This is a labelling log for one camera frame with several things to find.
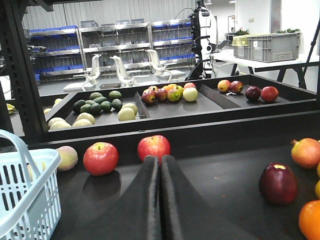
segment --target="white office chair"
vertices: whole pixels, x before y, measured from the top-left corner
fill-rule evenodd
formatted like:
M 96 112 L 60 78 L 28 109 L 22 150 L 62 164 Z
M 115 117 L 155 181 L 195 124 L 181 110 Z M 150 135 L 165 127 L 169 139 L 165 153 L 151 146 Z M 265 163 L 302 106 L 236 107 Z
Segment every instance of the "white office chair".
M 124 84 L 124 87 L 133 87 L 133 86 L 146 86 L 146 85 L 155 85 L 159 84 L 157 81 L 142 81 L 137 82 L 137 79 L 142 79 L 146 77 L 150 77 L 149 75 L 137 75 L 137 76 L 129 76 L 132 73 L 139 73 L 141 70 L 132 70 L 132 71 L 126 71 L 125 65 L 122 62 L 121 57 L 119 56 L 111 56 L 111 59 L 115 62 L 116 67 L 116 76 L 120 80 L 122 84 Z
M 81 92 L 81 91 L 92 91 L 96 89 L 96 85 L 98 84 L 97 78 L 100 76 L 100 64 L 99 58 L 101 54 L 95 54 L 92 58 L 91 64 L 91 72 L 85 74 L 74 75 L 74 77 L 85 77 L 84 82 L 74 82 L 70 83 L 63 88 L 65 93 L 68 92 Z
M 150 67 L 154 70 L 154 75 L 156 75 L 159 80 L 167 80 L 168 82 L 171 82 L 172 79 L 175 79 L 177 81 L 185 80 L 184 78 L 176 79 L 185 76 L 185 72 L 179 70 L 167 70 L 167 67 L 169 65 L 173 65 L 175 63 L 166 63 L 164 65 L 161 65 L 156 50 L 148 49 L 146 50 L 146 52 L 149 56 Z

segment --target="red apple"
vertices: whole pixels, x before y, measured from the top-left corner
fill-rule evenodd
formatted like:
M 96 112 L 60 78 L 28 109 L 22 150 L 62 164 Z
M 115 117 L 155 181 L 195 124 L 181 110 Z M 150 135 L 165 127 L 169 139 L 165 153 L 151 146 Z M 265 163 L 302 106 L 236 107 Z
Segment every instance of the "red apple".
M 244 93 L 245 97 L 251 101 L 257 101 L 260 98 L 261 90 L 257 86 L 250 86 Z
M 102 176 L 115 170 L 119 153 L 115 146 L 107 142 L 96 142 L 83 155 L 83 165 L 93 176 Z
M 238 93 L 241 93 L 243 87 L 244 87 L 243 83 L 241 81 L 236 80 L 230 83 L 229 90 L 232 93 L 238 94 Z
M 159 101 L 165 101 L 167 99 L 167 91 L 164 88 L 159 88 L 155 91 L 155 98 Z
M 268 203 L 289 205 L 298 195 L 298 181 L 289 166 L 269 163 L 259 179 L 259 190 Z
M 151 89 L 144 90 L 142 95 L 141 95 L 141 99 L 146 104 L 153 104 L 154 101 L 156 100 L 155 91 L 153 91 Z
M 219 89 L 220 92 L 222 93 L 227 93 L 230 88 L 230 81 L 229 80 L 221 80 L 218 82 L 217 88 Z
M 153 85 L 153 86 L 148 87 L 148 89 L 151 89 L 153 91 L 157 91 L 158 87 Z
M 261 98 L 266 102 L 273 102 L 279 95 L 278 89 L 274 86 L 265 86 L 261 91 Z
M 170 142 L 162 135 L 147 136 L 143 138 L 138 144 L 138 155 L 141 161 L 146 156 L 157 156 L 159 164 L 163 155 L 170 155 L 171 147 Z
M 196 85 L 195 85 L 193 82 L 187 82 L 187 83 L 183 86 L 184 89 L 187 89 L 187 88 L 195 88 L 195 87 L 196 87 Z

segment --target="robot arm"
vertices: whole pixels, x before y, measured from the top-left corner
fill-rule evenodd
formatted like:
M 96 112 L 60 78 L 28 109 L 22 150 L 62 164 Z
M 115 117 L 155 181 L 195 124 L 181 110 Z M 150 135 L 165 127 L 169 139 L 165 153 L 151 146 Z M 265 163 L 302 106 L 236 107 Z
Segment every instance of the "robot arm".
M 200 76 L 209 79 L 212 76 L 211 55 L 217 45 L 217 22 L 204 0 L 196 0 L 197 8 L 190 15 L 192 21 L 192 51 L 195 54 L 196 64 L 185 79 L 196 80 Z

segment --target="light blue plastic basket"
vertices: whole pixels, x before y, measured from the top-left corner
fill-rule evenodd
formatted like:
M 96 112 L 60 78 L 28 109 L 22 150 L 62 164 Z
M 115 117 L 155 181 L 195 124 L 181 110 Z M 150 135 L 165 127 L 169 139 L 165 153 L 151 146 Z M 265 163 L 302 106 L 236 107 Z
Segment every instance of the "light blue plastic basket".
M 18 136 L 5 130 L 0 129 L 0 137 L 17 149 L 0 154 L 0 240 L 49 240 L 61 216 L 59 153 L 28 150 Z

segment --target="basket handle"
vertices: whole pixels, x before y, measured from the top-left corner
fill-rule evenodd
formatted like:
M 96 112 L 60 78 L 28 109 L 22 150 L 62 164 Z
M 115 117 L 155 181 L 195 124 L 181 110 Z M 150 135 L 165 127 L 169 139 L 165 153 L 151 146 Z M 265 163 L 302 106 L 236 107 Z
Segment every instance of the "basket handle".
M 39 172 L 32 156 L 30 155 L 29 149 L 28 149 L 27 145 L 25 144 L 25 142 L 22 141 L 22 139 L 20 137 L 14 135 L 13 133 L 2 130 L 2 129 L 0 129 L 0 137 L 8 139 L 13 143 L 13 145 L 15 146 L 17 153 L 20 157 L 24 172 L 28 173 L 27 162 L 26 162 L 26 159 L 27 159 L 29 164 L 32 167 L 32 170 L 33 170 L 36 178 L 38 178 L 40 176 L 40 172 Z M 28 187 L 30 187 L 31 183 L 30 183 L 28 177 L 26 177 L 26 182 L 29 185 Z

